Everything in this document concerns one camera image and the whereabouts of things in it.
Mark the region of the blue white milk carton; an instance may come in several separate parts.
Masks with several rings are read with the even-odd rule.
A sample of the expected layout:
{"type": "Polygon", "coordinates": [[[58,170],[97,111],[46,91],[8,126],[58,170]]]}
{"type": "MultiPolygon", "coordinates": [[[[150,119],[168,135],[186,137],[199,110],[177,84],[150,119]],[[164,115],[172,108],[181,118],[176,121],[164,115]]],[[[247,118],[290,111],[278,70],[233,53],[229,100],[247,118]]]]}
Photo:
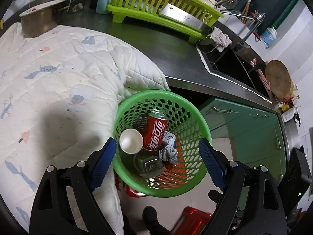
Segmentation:
{"type": "Polygon", "coordinates": [[[176,146],[176,136],[175,134],[165,131],[162,139],[162,145],[164,147],[175,147],[176,146]]]}

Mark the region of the chrome faucet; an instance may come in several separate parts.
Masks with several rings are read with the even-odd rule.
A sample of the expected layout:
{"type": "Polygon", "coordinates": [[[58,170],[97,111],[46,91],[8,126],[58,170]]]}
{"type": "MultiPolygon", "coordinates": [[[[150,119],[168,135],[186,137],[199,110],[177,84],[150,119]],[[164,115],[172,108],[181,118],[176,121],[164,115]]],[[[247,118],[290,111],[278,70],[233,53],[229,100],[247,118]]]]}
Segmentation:
{"type": "Polygon", "coordinates": [[[256,16],[247,16],[239,10],[223,8],[220,13],[226,19],[219,19],[219,22],[235,33],[243,42],[253,35],[265,19],[264,12],[258,13],[256,16]]]}

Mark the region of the green cabinet doors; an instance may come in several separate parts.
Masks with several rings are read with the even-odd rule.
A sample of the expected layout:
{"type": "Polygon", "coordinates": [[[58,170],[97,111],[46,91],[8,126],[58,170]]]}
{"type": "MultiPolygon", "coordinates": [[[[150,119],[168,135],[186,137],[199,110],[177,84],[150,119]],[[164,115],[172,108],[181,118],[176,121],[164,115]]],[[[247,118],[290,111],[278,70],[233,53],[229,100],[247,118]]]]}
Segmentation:
{"type": "Polygon", "coordinates": [[[268,167],[281,181],[287,164],[279,118],[272,112],[212,97],[199,107],[212,138],[229,138],[234,160],[268,167]]]}

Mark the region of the white paper cup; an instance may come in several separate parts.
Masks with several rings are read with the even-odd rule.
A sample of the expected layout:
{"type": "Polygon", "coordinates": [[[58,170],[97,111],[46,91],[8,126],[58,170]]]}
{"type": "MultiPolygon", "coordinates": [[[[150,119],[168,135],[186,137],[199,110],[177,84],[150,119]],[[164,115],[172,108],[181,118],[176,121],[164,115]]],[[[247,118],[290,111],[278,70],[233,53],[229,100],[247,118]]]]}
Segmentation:
{"type": "Polygon", "coordinates": [[[138,130],[126,129],[119,137],[119,146],[126,154],[137,154],[143,148],[143,137],[138,130]]]}

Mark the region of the metal pot with lid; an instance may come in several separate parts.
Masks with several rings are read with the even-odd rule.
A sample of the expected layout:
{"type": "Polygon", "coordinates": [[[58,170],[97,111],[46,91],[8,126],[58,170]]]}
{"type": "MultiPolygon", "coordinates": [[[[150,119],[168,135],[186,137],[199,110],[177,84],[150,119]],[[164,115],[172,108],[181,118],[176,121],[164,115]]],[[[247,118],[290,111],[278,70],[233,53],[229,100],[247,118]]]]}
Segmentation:
{"type": "Polygon", "coordinates": [[[57,27],[64,12],[71,7],[90,0],[53,0],[22,12],[19,15],[21,20],[22,32],[26,38],[38,37],[53,28],[57,27]]]}

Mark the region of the lime juice plastic bottle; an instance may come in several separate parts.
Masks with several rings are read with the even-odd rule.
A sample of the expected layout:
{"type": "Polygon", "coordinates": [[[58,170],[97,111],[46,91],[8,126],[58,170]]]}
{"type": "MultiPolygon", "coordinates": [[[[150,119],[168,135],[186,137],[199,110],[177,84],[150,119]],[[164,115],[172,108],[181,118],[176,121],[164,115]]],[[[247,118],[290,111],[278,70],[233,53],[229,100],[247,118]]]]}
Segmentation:
{"type": "Polygon", "coordinates": [[[146,153],[135,154],[133,164],[137,173],[143,178],[157,177],[165,170],[165,165],[158,156],[146,153]]]}

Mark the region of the lime green dish rack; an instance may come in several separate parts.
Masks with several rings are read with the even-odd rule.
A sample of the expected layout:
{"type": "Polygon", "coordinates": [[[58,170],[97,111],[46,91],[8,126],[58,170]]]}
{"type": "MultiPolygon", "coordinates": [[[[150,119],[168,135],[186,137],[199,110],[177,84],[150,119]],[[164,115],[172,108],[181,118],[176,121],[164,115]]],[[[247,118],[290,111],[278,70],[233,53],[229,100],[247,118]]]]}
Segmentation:
{"type": "Polygon", "coordinates": [[[190,43],[206,40],[207,36],[187,26],[159,16],[159,11],[172,4],[203,21],[209,27],[223,18],[219,10],[200,0],[112,0],[107,10],[112,12],[114,23],[122,23],[126,17],[134,18],[176,30],[189,36],[190,43]]]}

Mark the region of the red cola can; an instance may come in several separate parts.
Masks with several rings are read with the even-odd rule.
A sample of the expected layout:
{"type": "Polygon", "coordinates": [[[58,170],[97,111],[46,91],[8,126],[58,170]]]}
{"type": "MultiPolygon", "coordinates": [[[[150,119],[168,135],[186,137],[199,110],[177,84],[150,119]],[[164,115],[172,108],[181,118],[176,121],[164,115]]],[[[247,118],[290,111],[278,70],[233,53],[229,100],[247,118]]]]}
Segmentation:
{"type": "Polygon", "coordinates": [[[143,149],[156,151],[162,144],[168,118],[158,110],[152,110],[146,117],[147,119],[143,130],[143,149]]]}

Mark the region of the white dish rag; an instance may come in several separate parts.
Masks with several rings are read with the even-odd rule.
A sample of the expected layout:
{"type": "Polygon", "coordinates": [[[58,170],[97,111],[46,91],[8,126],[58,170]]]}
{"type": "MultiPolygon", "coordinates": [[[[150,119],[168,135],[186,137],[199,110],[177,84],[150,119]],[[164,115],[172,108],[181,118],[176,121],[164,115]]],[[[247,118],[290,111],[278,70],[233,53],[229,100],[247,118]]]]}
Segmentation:
{"type": "Polygon", "coordinates": [[[232,40],[220,28],[212,27],[212,32],[207,36],[207,39],[201,40],[199,44],[203,46],[213,45],[213,50],[223,52],[225,48],[232,44],[232,40]]]}

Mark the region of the crumpled paper wrapper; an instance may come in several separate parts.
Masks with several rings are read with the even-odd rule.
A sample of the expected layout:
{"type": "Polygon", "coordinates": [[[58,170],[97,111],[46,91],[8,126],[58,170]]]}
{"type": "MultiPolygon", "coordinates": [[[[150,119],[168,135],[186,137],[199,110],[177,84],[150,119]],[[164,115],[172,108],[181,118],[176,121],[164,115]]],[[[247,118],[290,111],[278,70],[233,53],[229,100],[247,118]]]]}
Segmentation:
{"type": "Polygon", "coordinates": [[[180,163],[178,160],[178,151],[170,145],[167,145],[159,151],[159,158],[162,161],[172,163],[173,165],[178,165],[180,163]]]}

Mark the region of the white quilted mat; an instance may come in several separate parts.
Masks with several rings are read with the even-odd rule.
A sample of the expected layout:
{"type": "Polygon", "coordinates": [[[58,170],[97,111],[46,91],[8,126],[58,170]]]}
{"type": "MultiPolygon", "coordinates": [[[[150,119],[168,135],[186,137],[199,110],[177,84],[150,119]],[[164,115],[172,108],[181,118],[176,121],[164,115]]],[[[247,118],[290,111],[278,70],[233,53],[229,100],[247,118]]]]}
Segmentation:
{"type": "Polygon", "coordinates": [[[72,167],[112,137],[118,105],[147,89],[169,90],[142,52],[111,35],[58,26],[1,36],[1,196],[25,230],[48,166],[72,167]]]}

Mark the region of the red plastic stool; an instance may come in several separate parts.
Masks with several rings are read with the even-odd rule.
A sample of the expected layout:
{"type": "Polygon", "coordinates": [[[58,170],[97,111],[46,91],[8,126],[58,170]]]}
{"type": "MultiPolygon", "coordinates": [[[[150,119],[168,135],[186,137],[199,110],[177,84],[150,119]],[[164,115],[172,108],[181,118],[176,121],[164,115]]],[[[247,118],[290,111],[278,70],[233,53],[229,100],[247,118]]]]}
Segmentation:
{"type": "Polygon", "coordinates": [[[216,203],[208,197],[208,192],[215,189],[211,177],[207,174],[203,180],[191,191],[171,198],[144,196],[134,198],[125,191],[119,190],[122,212],[128,217],[130,225],[136,234],[149,234],[142,223],[142,212],[146,206],[156,209],[159,223],[174,234],[182,234],[183,228],[187,234],[192,229],[208,219],[216,208],[216,203]]]}

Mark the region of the green perforated waste basket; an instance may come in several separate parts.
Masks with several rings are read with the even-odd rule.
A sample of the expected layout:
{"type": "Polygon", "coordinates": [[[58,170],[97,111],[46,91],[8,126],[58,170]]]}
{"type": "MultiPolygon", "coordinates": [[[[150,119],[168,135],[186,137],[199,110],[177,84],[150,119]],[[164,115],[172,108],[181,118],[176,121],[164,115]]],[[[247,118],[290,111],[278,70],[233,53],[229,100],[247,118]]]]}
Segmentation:
{"type": "Polygon", "coordinates": [[[137,93],[118,106],[115,140],[127,129],[140,133],[143,147],[134,154],[118,147],[113,169],[130,188],[147,196],[176,197],[205,177],[199,145],[202,138],[211,141],[211,133],[187,99],[161,90],[137,93]]]}

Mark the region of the steel cleaver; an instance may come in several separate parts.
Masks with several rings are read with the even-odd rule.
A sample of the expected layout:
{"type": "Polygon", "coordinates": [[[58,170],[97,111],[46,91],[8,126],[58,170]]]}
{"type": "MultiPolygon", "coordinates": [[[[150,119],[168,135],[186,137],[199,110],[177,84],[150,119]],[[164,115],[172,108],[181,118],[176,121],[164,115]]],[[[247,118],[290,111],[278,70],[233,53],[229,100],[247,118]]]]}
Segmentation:
{"type": "Polygon", "coordinates": [[[159,11],[159,16],[187,26],[205,36],[208,36],[212,32],[212,28],[206,25],[203,21],[172,4],[167,4],[161,9],[159,11]]]}

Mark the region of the round wooden cutting board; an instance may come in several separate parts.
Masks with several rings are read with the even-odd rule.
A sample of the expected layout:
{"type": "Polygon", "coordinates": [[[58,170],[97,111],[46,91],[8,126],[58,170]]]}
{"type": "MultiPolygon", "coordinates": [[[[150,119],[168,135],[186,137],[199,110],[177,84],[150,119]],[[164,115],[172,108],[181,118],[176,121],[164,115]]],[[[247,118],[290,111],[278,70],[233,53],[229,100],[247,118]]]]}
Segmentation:
{"type": "Polygon", "coordinates": [[[270,82],[271,92],[279,99],[292,97],[293,82],[285,64],[278,60],[271,60],[265,67],[266,79],[270,82]]]}

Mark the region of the steel kitchen sink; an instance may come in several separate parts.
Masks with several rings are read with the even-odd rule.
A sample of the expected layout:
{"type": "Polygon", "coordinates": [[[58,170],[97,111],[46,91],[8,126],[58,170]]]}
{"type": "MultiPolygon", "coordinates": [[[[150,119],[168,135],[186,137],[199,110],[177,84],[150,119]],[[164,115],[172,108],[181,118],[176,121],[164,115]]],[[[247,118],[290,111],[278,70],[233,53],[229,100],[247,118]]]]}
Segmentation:
{"type": "Polygon", "coordinates": [[[253,67],[230,47],[219,52],[213,45],[197,45],[197,51],[207,71],[256,94],[268,103],[272,103],[270,91],[262,82],[258,70],[261,65],[253,67]]]}

